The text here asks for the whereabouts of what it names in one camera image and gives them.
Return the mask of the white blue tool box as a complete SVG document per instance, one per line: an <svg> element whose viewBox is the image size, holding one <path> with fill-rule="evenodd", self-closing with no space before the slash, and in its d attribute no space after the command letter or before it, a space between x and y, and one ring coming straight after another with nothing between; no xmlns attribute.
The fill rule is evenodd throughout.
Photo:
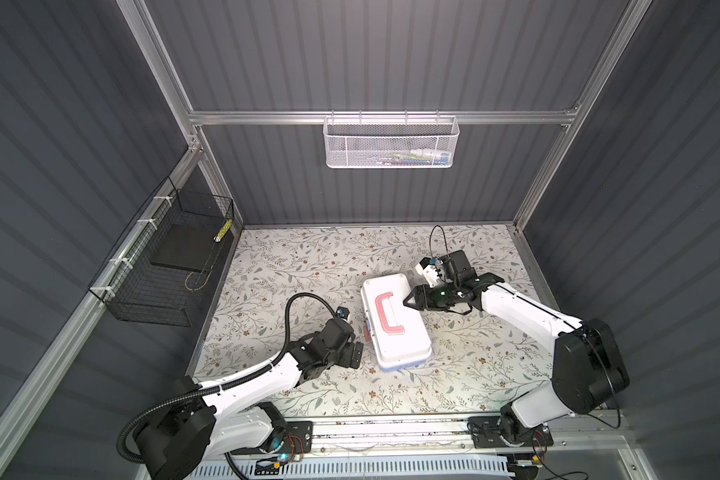
<svg viewBox="0 0 720 480"><path fill-rule="evenodd" d="M404 305L412 287L404 274L365 280L361 287L366 338L384 372L426 363L432 341L419 311Z"/></svg>

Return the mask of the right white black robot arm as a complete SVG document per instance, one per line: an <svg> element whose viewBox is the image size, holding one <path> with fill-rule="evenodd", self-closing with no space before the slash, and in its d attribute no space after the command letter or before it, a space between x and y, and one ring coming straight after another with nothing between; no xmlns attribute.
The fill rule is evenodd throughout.
<svg viewBox="0 0 720 480"><path fill-rule="evenodd" d="M544 426L569 414L590 415L630 384L610 326L581 320L536 301L502 277L480 274L461 250L429 253L415 267L423 283L404 298L419 312L495 316L528 335L552 356L549 379L499 411L496 431L509 447L542 442Z"/></svg>

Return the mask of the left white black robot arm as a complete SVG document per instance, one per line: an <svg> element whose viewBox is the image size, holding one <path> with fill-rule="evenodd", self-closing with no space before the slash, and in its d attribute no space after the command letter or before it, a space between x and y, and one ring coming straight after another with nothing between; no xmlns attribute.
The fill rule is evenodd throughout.
<svg viewBox="0 0 720 480"><path fill-rule="evenodd" d="M347 308L329 308L321 330L298 339L284 322L284 342L271 358L217 380L185 376L175 396L137 414L117 436L124 460L142 464L153 479L184 479L203 461L236 452L288 451L288 423L270 397L338 366L359 367L363 344Z"/></svg>

